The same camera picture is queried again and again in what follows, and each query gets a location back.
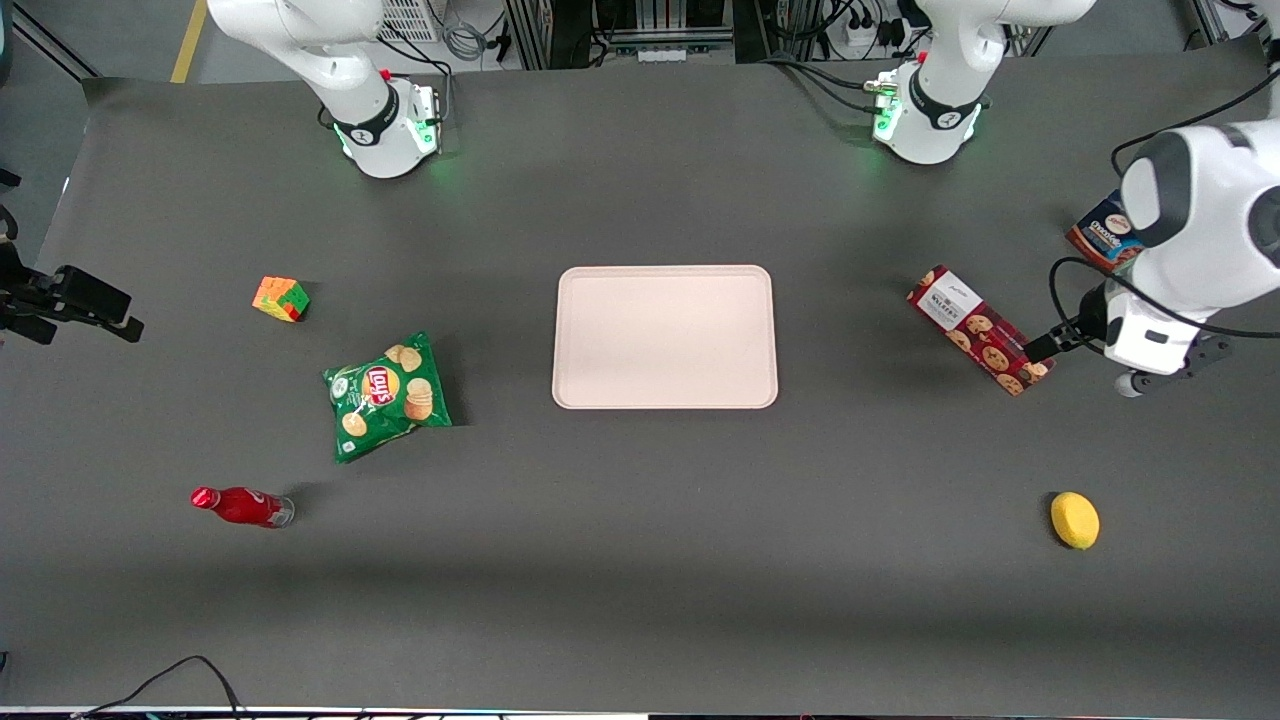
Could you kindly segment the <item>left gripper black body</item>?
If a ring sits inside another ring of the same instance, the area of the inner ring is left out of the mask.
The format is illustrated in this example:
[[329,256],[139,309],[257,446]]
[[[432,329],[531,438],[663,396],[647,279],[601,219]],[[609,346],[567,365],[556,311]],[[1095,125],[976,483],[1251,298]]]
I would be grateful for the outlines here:
[[1105,348],[1108,332],[1107,297],[1103,284],[1082,295],[1074,318],[1074,342],[1087,348]]

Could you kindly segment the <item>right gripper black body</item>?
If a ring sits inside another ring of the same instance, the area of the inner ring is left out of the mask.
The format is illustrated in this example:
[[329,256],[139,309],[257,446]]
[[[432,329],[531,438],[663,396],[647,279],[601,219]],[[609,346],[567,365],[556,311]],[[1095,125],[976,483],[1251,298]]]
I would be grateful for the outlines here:
[[52,274],[27,266],[10,240],[1,242],[1,325],[37,345],[52,342],[61,322],[63,269]]

